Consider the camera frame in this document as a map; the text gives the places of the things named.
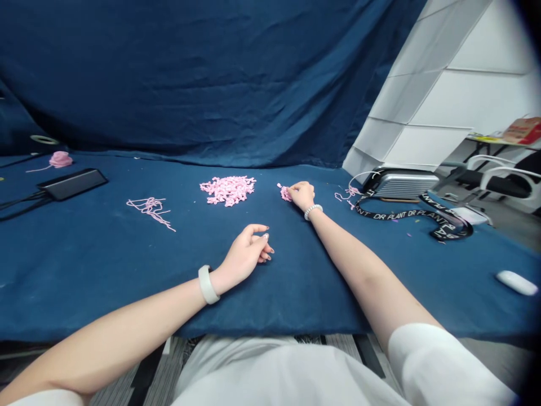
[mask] person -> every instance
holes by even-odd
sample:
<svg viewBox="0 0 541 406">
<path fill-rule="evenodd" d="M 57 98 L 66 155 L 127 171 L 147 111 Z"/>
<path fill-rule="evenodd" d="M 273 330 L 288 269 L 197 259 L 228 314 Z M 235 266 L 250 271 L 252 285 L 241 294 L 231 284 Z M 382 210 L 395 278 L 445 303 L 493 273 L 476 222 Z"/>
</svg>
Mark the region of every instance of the person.
<svg viewBox="0 0 541 406">
<path fill-rule="evenodd" d="M 173 405 L 494 406 L 513 401 L 514 393 L 445 331 L 380 258 L 314 207 L 312 185 L 299 182 L 289 192 L 357 298 L 405 399 L 337 348 L 297 344 L 292 337 L 206 336 L 182 370 Z M 13 380 L 0 393 L 0 406 L 87 404 L 205 307 L 209 296 L 225 294 L 257 263 L 269 261 L 274 250 L 268 229 L 247 226 L 223 263 L 207 274 L 210 286 L 202 279 L 185 282 L 72 334 Z"/>
</svg>

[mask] woman's left hand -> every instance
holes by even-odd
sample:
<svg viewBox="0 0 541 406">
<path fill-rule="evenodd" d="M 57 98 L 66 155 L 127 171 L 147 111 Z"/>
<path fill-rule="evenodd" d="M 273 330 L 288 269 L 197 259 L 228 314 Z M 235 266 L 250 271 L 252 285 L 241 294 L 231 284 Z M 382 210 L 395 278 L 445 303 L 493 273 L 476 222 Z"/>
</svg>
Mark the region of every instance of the woman's left hand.
<svg viewBox="0 0 541 406">
<path fill-rule="evenodd" d="M 224 262 L 210 273 L 212 287 L 217 295 L 227 292 L 248 278 L 258 263 L 271 260 L 274 250 L 269 245 L 269 235 L 254 235 L 267 231 L 269 227 L 250 224 L 233 241 Z"/>
</svg>

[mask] white bangle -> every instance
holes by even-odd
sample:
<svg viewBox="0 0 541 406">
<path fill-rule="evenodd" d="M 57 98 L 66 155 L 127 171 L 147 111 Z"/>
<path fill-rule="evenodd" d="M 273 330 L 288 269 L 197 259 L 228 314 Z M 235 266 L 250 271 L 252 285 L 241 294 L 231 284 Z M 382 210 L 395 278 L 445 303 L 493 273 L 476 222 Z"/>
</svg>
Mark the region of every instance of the white bangle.
<svg viewBox="0 0 541 406">
<path fill-rule="evenodd" d="M 321 207 L 321 205 L 313 205 L 311 208 L 304 212 L 304 219 L 306 221 L 310 221 L 310 219 L 308 218 L 308 214 L 310 214 L 313 209 L 320 209 L 321 211 L 323 211 L 323 207 Z"/>
<path fill-rule="evenodd" d="M 201 268 L 199 268 L 199 285 L 205 301 L 211 305 L 220 300 L 220 297 L 216 294 L 216 291 L 214 291 L 214 288 L 212 287 L 209 269 L 211 269 L 211 267 L 208 265 L 203 265 Z"/>
</svg>

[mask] white wall panel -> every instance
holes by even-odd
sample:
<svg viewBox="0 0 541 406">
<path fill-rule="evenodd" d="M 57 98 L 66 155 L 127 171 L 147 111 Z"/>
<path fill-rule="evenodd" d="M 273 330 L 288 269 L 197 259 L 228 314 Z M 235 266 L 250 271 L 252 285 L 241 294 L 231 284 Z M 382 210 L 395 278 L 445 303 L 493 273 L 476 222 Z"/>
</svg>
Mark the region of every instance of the white wall panel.
<svg viewBox="0 0 541 406">
<path fill-rule="evenodd" d="M 470 129 L 406 126 L 385 158 L 393 164 L 439 165 Z"/>
<path fill-rule="evenodd" d="M 490 0 L 453 3 L 417 21 L 389 76 L 447 67 L 489 3 Z"/>
<path fill-rule="evenodd" d="M 407 124 L 441 72 L 388 77 L 369 117 Z"/>
<path fill-rule="evenodd" d="M 427 0 L 427 4 L 424 6 L 424 9 L 419 15 L 419 20 L 425 17 L 428 17 L 431 14 L 445 8 L 453 3 L 456 3 L 458 0 Z"/>
<path fill-rule="evenodd" d="M 493 0 L 453 58 L 450 68 L 525 74 L 535 54 L 509 0 Z"/>
<path fill-rule="evenodd" d="M 362 130 L 353 143 L 354 147 L 363 150 L 377 160 L 383 160 L 400 136 L 404 124 L 367 118 Z"/>
<path fill-rule="evenodd" d="M 413 125 L 470 127 L 478 130 L 484 116 L 505 129 L 529 113 L 521 77 L 506 74 L 444 71 L 411 120 Z"/>
<path fill-rule="evenodd" d="M 370 155 L 365 154 L 359 149 L 352 147 L 347 157 L 344 160 L 342 168 L 346 170 L 351 176 L 355 176 L 359 173 L 371 171 L 377 166 L 385 165 L 385 167 L 395 167 L 402 169 L 417 169 L 417 170 L 427 170 L 430 172 L 436 171 L 438 169 L 437 165 L 404 165 L 404 164 L 394 164 L 392 162 L 385 162 L 383 164 L 381 161 L 372 158 Z M 361 175 L 357 178 L 360 183 L 363 183 L 370 174 Z"/>
</svg>

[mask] pink yarn pile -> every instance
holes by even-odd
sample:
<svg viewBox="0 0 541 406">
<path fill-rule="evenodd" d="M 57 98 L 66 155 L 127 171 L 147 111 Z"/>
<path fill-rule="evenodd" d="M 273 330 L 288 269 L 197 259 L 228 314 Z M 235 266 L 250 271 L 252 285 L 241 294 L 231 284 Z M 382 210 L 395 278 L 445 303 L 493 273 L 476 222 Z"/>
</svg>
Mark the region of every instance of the pink yarn pile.
<svg viewBox="0 0 541 406">
<path fill-rule="evenodd" d="M 291 195 L 289 194 L 289 191 L 288 191 L 289 188 L 287 186 L 282 186 L 279 183 L 277 183 L 276 186 L 280 188 L 282 199 L 284 199 L 285 201 L 293 201 L 293 199 L 291 198 Z"/>
<path fill-rule="evenodd" d="M 37 172 L 41 170 L 49 169 L 50 167 L 54 166 L 55 168 L 60 168 L 64 166 L 69 166 L 73 163 L 73 159 L 69 156 L 69 154 L 66 151 L 56 151 L 51 159 L 49 159 L 49 166 L 41 169 L 34 169 L 28 172 Z"/>
<path fill-rule="evenodd" d="M 344 201 L 345 200 L 347 203 L 349 203 L 349 206 L 350 206 L 349 209 L 353 210 L 355 208 L 355 205 L 353 203 L 351 203 L 349 201 L 349 199 L 351 199 L 355 195 L 360 195 L 361 192 L 359 192 L 359 189 L 354 188 L 354 187 L 351 187 L 350 189 L 346 189 L 345 192 L 349 195 L 348 197 L 344 197 L 340 193 L 335 193 L 334 198 L 338 199 L 339 201 Z"/>
<path fill-rule="evenodd" d="M 246 200 L 246 196 L 254 193 L 254 178 L 247 176 L 228 176 L 227 178 L 212 178 L 212 183 L 201 183 L 201 190 L 214 197 L 208 197 L 208 204 L 225 202 L 225 207 L 231 207 L 240 201 Z"/>
<path fill-rule="evenodd" d="M 162 219 L 161 217 L 161 214 L 169 213 L 171 211 L 171 210 L 161 211 L 163 210 L 162 200 L 165 200 L 165 199 L 156 199 L 154 197 L 149 197 L 146 199 L 128 200 L 126 204 L 128 206 L 135 207 L 141 213 L 148 214 L 158 223 L 165 224 L 165 226 L 168 229 L 176 232 L 176 230 L 171 227 L 171 223 Z"/>
</svg>

